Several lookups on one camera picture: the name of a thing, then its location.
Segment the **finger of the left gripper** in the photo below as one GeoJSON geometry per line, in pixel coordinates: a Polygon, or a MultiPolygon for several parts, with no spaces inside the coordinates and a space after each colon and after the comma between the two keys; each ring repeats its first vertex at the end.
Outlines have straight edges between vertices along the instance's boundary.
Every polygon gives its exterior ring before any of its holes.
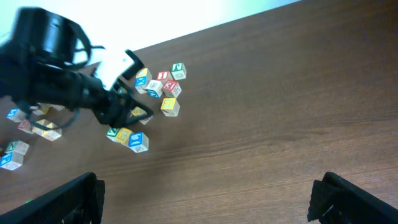
{"type": "Polygon", "coordinates": [[[121,110],[120,116],[118,118],[119,128],[124,128],[132,124],[136,124],[140,120],[149,118],[154,115],[154,112],[148,106],[134,99],[132,89],[127,84],[125,84],[121,79],[118,79],[118,83],[120,87],[123,87],[126,90],[126,93],[121,95],[121,110]],[[144,110],[145,113],[139,116],[131,115],[131,111],[135,107],[144,110]]]}

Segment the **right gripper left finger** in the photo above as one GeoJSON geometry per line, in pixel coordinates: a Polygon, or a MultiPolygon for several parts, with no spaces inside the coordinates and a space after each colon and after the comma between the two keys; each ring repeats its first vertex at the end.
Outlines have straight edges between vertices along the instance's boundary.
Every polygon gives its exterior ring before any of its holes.
{"type": "Polygon", "coordinates": [[[87,172],[1,215],[1,223],[97,223],[102,221],[105,181],[87,172]]]}

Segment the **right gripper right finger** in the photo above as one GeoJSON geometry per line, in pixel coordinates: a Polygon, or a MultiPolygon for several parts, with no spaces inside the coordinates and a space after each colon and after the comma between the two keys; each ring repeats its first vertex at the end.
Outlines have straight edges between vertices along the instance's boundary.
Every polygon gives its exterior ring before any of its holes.
{"type": "Polygon", "coordinates": [[[313,182],[307,221],[397,224],[397,209],[333,172],[313,182]]]}

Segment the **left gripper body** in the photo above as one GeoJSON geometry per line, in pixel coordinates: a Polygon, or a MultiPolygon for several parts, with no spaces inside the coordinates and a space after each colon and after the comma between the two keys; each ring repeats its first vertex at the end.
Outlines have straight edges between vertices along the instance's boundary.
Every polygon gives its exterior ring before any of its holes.
{"type": "Polygon", "coordinates": [[[107,54],[91,75],[75,72],[74,108],[91,110],[100,124],[118,124],[121,110],[118,79],[129,80],[143,68],[140,58],[127,49],[120,54],[107,54]]]}

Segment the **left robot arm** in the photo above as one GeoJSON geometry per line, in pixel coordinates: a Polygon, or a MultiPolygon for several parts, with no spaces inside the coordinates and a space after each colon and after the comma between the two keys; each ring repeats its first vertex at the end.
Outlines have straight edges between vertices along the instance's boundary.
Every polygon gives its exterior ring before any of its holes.
{"type": "Polygon", "coordinates": [[[79,24],[40,7],[20,7],[10,38],[1,44],[1,96],[30,118],[35,106],[93,112],[100,124],[124,128],[153,116],[125,83],[144,68],[133,51],[104,51],[90,75],[80,73],[96,46],[79,24]]]}

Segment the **yellow S block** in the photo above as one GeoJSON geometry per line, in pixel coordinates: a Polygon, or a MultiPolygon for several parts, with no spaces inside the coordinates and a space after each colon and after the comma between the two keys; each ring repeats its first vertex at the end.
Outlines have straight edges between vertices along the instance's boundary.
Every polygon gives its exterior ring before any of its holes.
{"type": "MultiPolygon", "coordinates": [[[[140,107],[135,107],[133,110],[131,110],[130,112],[130,117],[138,117],[141,115],[145,115],[147,114],[143,109],[141,109],[140,107]]],[[[153,118],[153,116],[150,116],[148,118],[145,119],[141,119],[139,120],[140,123],[142,123],[143,125],[147,124],[151,119],[153,118]]]]}

